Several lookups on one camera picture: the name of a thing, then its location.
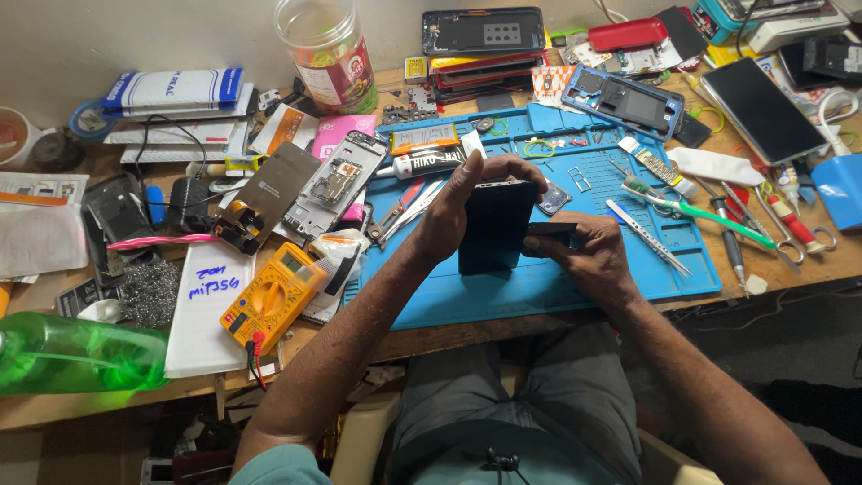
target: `red phone case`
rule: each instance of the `red phone case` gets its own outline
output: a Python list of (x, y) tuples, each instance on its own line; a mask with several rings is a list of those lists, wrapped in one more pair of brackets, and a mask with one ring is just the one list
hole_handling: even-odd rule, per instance
[(641, 18), (594, 27), (587, 35), (597, 51), (612, 51), (663, 41), (667, 39), (667, 29), (657, 18)]

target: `red handle tool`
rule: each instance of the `red handle tool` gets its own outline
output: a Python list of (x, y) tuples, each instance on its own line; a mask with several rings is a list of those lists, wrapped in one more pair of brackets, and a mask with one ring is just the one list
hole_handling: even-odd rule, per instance
[(800, 243), (805, 244), (808, 254), (813, 255), (814, 253), (819, 253), (826, 248), (822, 242), (817, 242), (817, 240), (814, 239), (814, 235), (811, 234), (811, 231), (799, 222), (799, 219), (796, 218), (796, 214), (794, 214), (777, 195), (770, 195), (766, 198), (766, 202), (769, 203), (769, 206), (773, 211), (775, 211), (778, 218), (781, 219), (781, 222), (787, 224), (787, 227), (790, 228), (790, 231), (793, 232), (796, 239), (798, 239)]

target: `black charger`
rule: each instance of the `black charger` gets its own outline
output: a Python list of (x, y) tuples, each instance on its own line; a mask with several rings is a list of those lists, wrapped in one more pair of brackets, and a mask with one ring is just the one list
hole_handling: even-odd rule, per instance
[(186, 233), (205, 232), (211, 229), (207, 221), (209, 187), (194, 177), (174, 180), (171, 203), (167, 206), (165, 222), (168, 226)]

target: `sim tray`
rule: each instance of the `sim tray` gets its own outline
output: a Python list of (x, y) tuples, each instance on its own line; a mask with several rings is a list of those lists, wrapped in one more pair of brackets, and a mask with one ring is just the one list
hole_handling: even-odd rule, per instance
[[(568, 169), (568, 170), (566, 170), (566, 171), (569, 173), (569, 177), (572, 177), (572, 182), (574, 182), (574, 183), (575, 183), (575, 185), (576, 185), (576, 186), (578, 186), (578, 190), (579, 190), (579, 191), (581, 191), (581, 192), (587, 192), (588, 190), (590, 190), (590, 189), (592, 188), (592, 185), (590, 185), (590, 181), (589, 181), (589, 180), (587, 180), (587, 178), (586, 178), (586, 177), (584, 177), (584, 174), (583, 174), (583, 173), (581, 173), (581, 169), (580, 169), (580, 168), (578, 168), (578, 167), (572, 167), (572, 168), (570, 168), (570, 169)], [(583, 184), (585, 184), (587, 187), (586, 187), (586, 188), (583, 188), (583, 187), (581, 186), (581, 184), (582, 184), (582, 183), (583, 183)]]

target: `chair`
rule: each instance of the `chair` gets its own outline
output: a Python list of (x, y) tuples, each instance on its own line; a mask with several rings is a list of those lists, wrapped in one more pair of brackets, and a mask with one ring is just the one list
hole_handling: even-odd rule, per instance
[[(526, 369), (503, 364), (500, 382), (509, 396), (526, 379)], [(334, 485), (371, 485), (380, 446), (398, 415), (404, 379), (389, 382), (347, 412), (329, 479)], [(700, 463), (638, 429), (640, 469), (644, 485), (721, 485), (718, 476)]]

